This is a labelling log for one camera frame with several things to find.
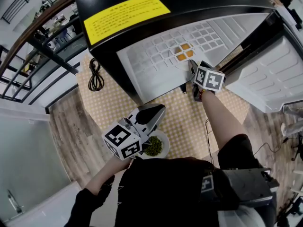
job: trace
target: green vegetable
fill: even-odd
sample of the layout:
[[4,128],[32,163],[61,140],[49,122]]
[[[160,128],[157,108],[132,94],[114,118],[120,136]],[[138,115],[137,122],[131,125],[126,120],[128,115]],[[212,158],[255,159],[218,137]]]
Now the green vegetable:
[[151,136],[149,140],[151,145],[145,150],[145,154],[154,157],[162,151],[162,142],[157,136]]

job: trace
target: yellow label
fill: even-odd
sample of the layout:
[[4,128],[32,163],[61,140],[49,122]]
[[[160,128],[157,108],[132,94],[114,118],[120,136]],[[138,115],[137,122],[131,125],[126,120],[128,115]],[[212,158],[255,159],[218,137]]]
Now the yellow label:
[[134,24],[170,13],[160,0],[128,0],[107,8],[84,21],[90,44]]

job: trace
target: wooden floor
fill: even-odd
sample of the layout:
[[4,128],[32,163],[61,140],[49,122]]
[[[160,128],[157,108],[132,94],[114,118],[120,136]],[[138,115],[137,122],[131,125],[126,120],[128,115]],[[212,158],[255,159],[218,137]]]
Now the wooden floor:
[[50,115],[53,138],[66,172],[84,187],[112,154],[103,146],[101,131],[85,111],[78,88],[57,101]]
[[[75,89],[50,108],[51,128],[64,167],[72,180],[77,180],[84,187],[110,159],[111,153],[103,146],[101,131],[92,118],[84,110],[79,89]],[[283,137],[280,131],[281,123],[294,123],[294,117],[278,113],[262,113],[251,106],[243,125],[248,132],[253,152],[267,142],[272,149],[281,146]],[[281,146],[277,153],[272,153],[265,145],[256,154],[260,163],[272,169],[272,176],[276,178],[280,187],[278,190],[278,207],[282,207],[292,197],[290,188],[299,189],[303,184],[303,177],[295,176],[294,169],[303,170],[303,162],[298,156],[291,161],[295,150],[291,146],[297,145],[297,140],[290,139]],[[216,154],[212,154],[215,165],[218,166]]]

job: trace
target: human arm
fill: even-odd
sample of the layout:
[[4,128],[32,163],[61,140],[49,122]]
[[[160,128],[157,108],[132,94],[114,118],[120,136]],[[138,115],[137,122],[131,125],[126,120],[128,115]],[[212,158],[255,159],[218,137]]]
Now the human arm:
[[210,91],[202,94],[202,103],[221,150],[234,136],[246,134],[244,127]]
[[131,158],[120,160],[118,157],[113,156],[105,164],[105,166],[89,181],[85,188],[97,196],[103,183],[105,183],[106,180],[112,177],[114,174],[128,168],[131,160]]

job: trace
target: black refrigerator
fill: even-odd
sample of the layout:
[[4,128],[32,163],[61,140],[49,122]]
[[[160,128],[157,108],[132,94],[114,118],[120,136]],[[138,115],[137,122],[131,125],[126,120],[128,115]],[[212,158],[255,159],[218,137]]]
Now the black refrigerator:
[[220,63],[270,16],[268,0],[76,0],[90,53],[138,104]]

